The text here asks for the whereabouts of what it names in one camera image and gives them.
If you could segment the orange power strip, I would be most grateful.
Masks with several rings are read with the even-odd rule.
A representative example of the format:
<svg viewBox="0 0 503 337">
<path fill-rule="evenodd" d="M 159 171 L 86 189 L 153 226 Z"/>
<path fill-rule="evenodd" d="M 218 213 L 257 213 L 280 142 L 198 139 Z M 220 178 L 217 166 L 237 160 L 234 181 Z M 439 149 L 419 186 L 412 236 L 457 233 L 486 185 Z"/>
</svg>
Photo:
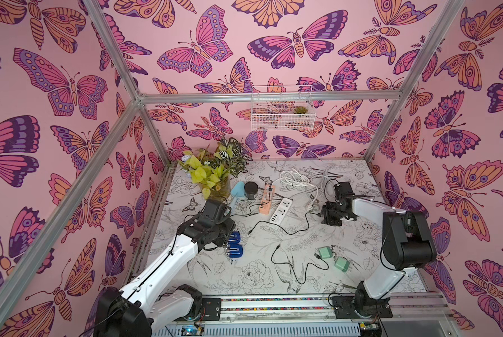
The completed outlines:
<svg viewBox="0 0 503 337">
<path fill-rule="evenodd" d="M 265 185 L 264 193 L 259 204 L 260 214 L 268 215 L 270 213 L 274 190 L 275 187 L 272 184 Z"/>
</svg>

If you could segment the white power strip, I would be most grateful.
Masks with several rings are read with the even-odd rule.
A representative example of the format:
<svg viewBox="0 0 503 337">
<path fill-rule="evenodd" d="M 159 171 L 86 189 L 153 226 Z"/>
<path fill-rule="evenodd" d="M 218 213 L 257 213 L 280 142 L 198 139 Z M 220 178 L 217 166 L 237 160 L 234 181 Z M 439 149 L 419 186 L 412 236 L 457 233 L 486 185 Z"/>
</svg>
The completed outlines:
<svg viewBox="0 0 503 337">
<path fill-rule="evenodd" d="M 285 216 L 289 213 L 292 204 L 293 201 L 291 199 L 283 198 L 282 201 L 279 203 L 278 208 L 271 216 L 269 223 L 280 225 L 285 219 Z"/>
</svg>

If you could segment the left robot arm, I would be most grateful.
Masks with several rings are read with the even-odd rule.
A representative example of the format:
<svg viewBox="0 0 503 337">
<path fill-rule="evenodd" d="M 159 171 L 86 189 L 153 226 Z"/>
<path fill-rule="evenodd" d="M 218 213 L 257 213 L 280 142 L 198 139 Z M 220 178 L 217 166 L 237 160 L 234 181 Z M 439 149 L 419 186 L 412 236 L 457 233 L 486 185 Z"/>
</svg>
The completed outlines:
<svg viewBox="0 0 503 337">
<path fill-rule="evenodd" d="M 203 295 L 189 285 L 165 296 L 164 290 L 178 272 L 206 246 L 221 248 L 235 229 L 231 208 L 208 199 L 200 212 L 181 223 L 173 242 L 137 277 L 119 290 L 100 297 L 90 336 L 151 336 L 178 319 L 203 316 Z"/>
</svg>

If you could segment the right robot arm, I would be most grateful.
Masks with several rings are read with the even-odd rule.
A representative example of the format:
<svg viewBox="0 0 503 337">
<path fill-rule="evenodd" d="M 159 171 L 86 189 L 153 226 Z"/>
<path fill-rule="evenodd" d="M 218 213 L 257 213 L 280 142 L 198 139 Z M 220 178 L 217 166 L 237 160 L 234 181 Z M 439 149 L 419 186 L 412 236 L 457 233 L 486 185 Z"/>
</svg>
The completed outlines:
<svg viewBox="0 0 503 337">
<path fill-rule="evenodd" d="M 352 296 L 329 295 L 337 318 L 391 318 L 392 291 L 405 278 L 436 261 L 437 249 L 421 211 L 409 211 L 354 193 L 349 182 L 334 185 L 334 200 L 321 209 L 323 223 L 341 226 L 343 220 L 364 218 L 382 229 L 379 265 L 361 281 Z"/>
</svg>

